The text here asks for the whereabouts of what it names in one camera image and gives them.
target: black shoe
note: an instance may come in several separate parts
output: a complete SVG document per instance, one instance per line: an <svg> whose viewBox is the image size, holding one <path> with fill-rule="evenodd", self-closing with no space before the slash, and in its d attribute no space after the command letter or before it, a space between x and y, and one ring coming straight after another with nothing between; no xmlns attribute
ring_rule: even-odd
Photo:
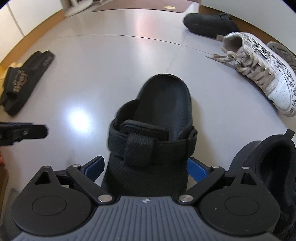
<svg viewBox="0 0 296 241"><path fill-rule="evenodd" d="M5 76L0 104L10 116L15 116L25 105L44 72L54 59L50 51L35 52L22 67L9 67Z"/></svg>
<svg viewBox="0 0 296 241"><path fill-rule="evenodd" d="M296 222L296 149L291 140L294 132L273 135L264 141L253 141L234 157L229 171L249 167L261 179L281 207L274 234L281 240L295 238Z"/></svg>
<svg viewBox="0 0 296 241"><path fill-rule="evenodd" d="M227 35L231 32L239 32L239 28L231 19L231 15L221 13L208 15L189 13L183 19L184 25L194 34L216 38L217 35Z"/></svg>
<svg viewBox="0 0 296 241"><path fill-rule="evenodd" d="M102 187L114 196L176 198L186 190L196 139L186 84L170 74L151 77L110 125Z"/></svg>

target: logo emblem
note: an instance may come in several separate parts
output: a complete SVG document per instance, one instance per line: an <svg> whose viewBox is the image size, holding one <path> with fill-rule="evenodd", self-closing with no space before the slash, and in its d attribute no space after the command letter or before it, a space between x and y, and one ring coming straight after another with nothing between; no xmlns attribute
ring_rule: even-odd
<svg viewBox="0 0 296 241"><path fill-rule="evenodd" d="M15 92L19 92L21 87L27 82L27 78L28 75L25 73L25 71L23 71L22 69L20 69L16 76L15 79L13 80L12 84L13 84L13 91Z"/></svg>
<svg viewBox="0 0 296 241"><path fill-rule="evenodd" d="M48 65L52 60L51 56L48 56L42 63L43 67L45 67L46 65Z"/></svg>
<svg viewBox="0 0 296 241"><path fill-rule="evenodd" d="M145 198L145 199L143 199L143 200L141 200L143 203L145 203L145 204L147 204L148 202L150 202L150 199L148 199L148 198Z"/></svg>

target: metal screw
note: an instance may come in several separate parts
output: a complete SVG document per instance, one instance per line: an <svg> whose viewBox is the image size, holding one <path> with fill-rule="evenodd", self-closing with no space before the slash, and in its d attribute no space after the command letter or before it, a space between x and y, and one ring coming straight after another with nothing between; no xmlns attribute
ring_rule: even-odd
<svg viewBox="0 0 296 241"><path fill-rule="evenodd" d="M100 202L110 202L112 201L112 199L113 199L112 196L108 194L103 194L98 197L98 200Z"/></svg>
<svg viewBox="0 0 296 241"><path fill-rule="evenodd" d="M188 194L184 194L179 197L179 200L181 202L191 202L191 201L193 201L193 199L194 199L193 196L188 195Z"/></svg>

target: gold graphic print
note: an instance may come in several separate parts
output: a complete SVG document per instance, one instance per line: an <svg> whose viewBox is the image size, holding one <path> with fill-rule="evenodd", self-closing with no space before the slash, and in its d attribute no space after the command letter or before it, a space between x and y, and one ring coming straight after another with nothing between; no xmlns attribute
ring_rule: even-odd
<svg viewBox="0 0 296 241"><path fill-rule="evenodd" d="M43 67L47 66L52 60L51 56L48 56L42 63Z"/></svg>
<svg viewBox="0 0 296 241"><path fill-rule="evenodd" d="M19 92L21 87L26 83L27 79L28 79L28 75L25 73L25 71L20 69L17 72L17 75L15 76L15 79L12 82L13 91Z"/></svg>

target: white wall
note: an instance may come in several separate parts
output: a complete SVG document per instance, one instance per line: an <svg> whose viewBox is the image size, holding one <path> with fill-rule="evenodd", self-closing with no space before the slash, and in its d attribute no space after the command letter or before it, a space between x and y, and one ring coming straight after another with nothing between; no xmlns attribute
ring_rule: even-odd
<svg viewBox="0 0 296 241"><path fill-rule="evenodd" d="M5 5L0 9L0 63L21 39L22 34Z"/></svg>
<svg viewBox="0 0 296 241"><path fill-rule="evenodd" d="M24 35L63 9L60 0L10 0L8 4Z"/></svg>
<svg viewBox="0 0 296 241"><path fill-rule="evenodd" d="M202 0L262 29L296 54L296 13L282 0Z"/></svg>

